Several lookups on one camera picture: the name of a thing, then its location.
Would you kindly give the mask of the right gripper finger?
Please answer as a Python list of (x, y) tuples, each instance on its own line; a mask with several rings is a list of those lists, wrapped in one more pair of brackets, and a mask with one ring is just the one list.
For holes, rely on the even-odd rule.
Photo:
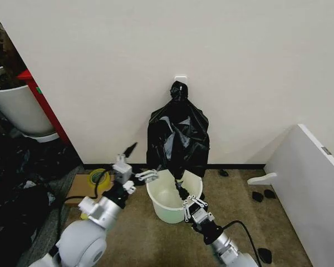
[(208, 206), (207, 202), (205, 202), (204, 200), (196, 197), (195, 195), (189, 194), (187, 189), (185, 189), (183, 187), (180, 188), (180, 197), (183, 201), (183, 203), (182, 203), (183, 207), (186, 207), (188, 205), (188, 201), (191, 201), (191, 202), (199, 205), (200, 207), (207, 207)]
[(189, 208), (188, 208), (188, 201), (187, 201), (187, 198), (189, 196), (189, 192), (185, 188), (183, 188), (181, 185), (177, 185), (176, 189), (177, 189), (177, 191), (179, 193), (180, 198), (183, 201), (182, 207), (183, 207), (183, 210), (184, 210), (184, 221), (186, 223), (188, 223), (189, 219), (190, 219)]

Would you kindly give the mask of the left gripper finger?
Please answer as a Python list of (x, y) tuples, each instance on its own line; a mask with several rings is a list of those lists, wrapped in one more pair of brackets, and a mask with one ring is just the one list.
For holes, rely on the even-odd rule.
[(135, 175), (139, 181), (151, 182), (159, 178), (158, 171), (155, 169), (147, 170)]
[(133, 143), (131, 146), (125, 149), (125, 151), (117, 156), (116, 164), (117, 165), (126, 165), (128, 164), (127, 159), (130, 157), (135, 147), (137, 146), (137, 142)]

